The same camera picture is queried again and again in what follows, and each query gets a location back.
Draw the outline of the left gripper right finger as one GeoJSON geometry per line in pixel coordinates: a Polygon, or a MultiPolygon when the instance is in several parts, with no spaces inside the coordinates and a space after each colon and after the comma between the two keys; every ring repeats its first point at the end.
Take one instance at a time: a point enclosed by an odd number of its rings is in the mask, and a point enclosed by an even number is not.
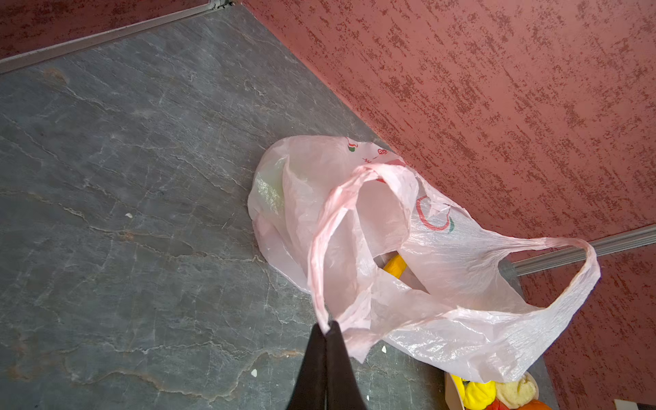
{"type": "Polygon", "coordinates": [[[326,408],[328,410],[366,410],[341,328],[330,322],[326,333],[326,408]]]}

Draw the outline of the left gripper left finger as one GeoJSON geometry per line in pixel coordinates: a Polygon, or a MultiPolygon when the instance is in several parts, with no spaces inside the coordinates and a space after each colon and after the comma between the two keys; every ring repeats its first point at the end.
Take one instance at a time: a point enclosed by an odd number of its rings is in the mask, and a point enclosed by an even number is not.
{"type": "Polygon", "coordinates": [[[324,410],[326,408],[326,339],[314,325],[287,410],[324,410]]]}

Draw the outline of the peach scalloped plate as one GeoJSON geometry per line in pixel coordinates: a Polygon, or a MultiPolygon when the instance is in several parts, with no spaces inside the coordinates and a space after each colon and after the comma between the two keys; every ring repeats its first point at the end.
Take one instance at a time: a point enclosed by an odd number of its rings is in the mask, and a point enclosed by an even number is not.
{"type": "Polygon", "coordinates": [[[444,373],[444,393],[445,401],[449,410],[464,410],[459,391],[452,375],[448,372],[444,373]]]}

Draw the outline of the yellow fake banana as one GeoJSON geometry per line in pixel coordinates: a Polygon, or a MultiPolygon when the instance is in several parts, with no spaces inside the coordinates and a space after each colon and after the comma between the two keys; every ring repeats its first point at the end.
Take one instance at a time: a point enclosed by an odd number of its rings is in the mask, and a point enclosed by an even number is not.
{"type": "Polygon", "coordinates": [[[404,261],[400,255],[395,255],[387,261],[384,266],[384,271],[393,277],[400,279],[407,268],[408,264],[406,261],[404,261]]]}

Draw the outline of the pink plastic shopping bag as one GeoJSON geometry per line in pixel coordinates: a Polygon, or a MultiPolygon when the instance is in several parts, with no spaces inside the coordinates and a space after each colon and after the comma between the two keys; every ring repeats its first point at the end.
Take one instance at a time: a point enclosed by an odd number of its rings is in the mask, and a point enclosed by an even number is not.
{"type": "Polygon", "coordinates": [[[261,254],[311,295],[321,330],[340,325],[351,357],[384,340],[468,381],[520,379],[601,276],[588,243],[485,230],[399,155],[349,138],[272,145],[248,210],[261,254]],[[563,247],[582,249],[585,262],[547,307],[502,277],[512,253],[563,247]]]}

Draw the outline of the red fake apple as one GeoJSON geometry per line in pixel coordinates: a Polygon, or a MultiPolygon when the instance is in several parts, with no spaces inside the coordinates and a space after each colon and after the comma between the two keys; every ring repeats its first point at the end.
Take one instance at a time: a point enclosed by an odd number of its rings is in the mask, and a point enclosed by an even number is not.
{"type": "Polygon", "coordinates": [[[509,410],[509,408],[499,399],[495,399],[485,410],[509,410]]]}

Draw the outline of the cream fake pear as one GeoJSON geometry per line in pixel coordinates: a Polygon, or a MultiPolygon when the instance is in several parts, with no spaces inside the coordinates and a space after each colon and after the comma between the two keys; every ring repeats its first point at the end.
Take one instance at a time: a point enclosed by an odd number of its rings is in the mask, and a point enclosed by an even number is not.
{"type": "Polygon", "coordinates": [[[539,398],[539,387],[529,372],[519,381],[497,383],[495,386],[496,398],[508,409],[519,409],[539,398]]]}

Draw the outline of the orange fake tangerine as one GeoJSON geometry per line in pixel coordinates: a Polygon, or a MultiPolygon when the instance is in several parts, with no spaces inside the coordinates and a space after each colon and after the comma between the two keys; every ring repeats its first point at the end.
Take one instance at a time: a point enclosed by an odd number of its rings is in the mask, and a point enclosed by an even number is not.
{"type": "Polygon", "coordinates": [[[518,408],[518,410],[552,410],[552,408],[542,401],[532,400],[526,403],[526,405],[518,408]]]}

